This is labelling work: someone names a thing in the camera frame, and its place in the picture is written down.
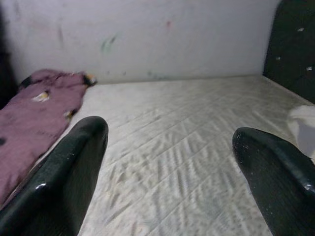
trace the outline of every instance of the purple blanket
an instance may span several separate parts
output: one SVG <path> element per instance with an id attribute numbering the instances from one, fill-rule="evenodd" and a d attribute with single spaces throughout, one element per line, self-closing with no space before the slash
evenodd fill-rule
<path id="1" fill-rule="evenodd" d="M 29 84 L 0 110 L 0 206 L 66 129 L 86 90 L 83 74 L 55 70 L 33 73 Z"/>

